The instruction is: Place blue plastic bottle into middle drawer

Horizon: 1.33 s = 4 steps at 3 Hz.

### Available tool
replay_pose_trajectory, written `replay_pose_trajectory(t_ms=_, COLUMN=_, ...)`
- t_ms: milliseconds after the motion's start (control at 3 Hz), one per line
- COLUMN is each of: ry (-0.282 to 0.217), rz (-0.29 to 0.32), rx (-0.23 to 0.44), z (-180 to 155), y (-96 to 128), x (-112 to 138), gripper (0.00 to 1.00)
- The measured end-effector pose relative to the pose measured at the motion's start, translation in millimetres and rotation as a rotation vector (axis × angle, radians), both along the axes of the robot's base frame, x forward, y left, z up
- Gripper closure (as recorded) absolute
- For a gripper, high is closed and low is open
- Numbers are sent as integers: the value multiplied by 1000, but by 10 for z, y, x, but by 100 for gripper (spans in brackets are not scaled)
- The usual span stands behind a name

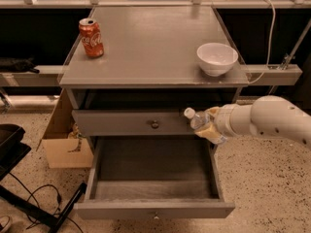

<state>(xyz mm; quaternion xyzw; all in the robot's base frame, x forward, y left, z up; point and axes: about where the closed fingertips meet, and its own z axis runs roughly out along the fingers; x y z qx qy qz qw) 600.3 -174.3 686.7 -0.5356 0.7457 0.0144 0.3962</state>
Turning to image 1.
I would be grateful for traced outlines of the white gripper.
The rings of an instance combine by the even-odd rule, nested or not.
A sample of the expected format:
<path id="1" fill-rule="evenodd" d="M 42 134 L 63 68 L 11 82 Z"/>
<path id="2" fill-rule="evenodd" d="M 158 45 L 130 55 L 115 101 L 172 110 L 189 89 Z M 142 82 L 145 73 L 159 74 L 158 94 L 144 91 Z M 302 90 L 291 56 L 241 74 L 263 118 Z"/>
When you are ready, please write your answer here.
<path id="1" fill-rule="evenodd" d="M 230 117 L 233 110 L 237 107 L 236 104 L 228 104 L 222 107 L 212 107 L 206 110 L 206 113 L 214 118 L 214 122 L 210 122 L 194 131 L 201 138 L 205 138 L 214 145 L 220 145 L 226 142 L 226 137 L 235 137 L 236 133 L 233 130 Z"/>

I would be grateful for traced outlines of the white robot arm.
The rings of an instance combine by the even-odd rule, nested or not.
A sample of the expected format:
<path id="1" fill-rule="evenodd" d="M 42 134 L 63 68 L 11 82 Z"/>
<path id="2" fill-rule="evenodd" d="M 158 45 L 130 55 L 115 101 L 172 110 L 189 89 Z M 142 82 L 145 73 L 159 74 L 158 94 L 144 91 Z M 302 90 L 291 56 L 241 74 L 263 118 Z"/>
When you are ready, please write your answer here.
<path id="1" fill-rule="evenodd" d="M 207 112 L 212 121 L 194 133 L 215 145 L 251 135 L 290 139 L 311 149 L 311 116 L 282 97 L 263 96 L 251 105 L 228 104 Z"/>

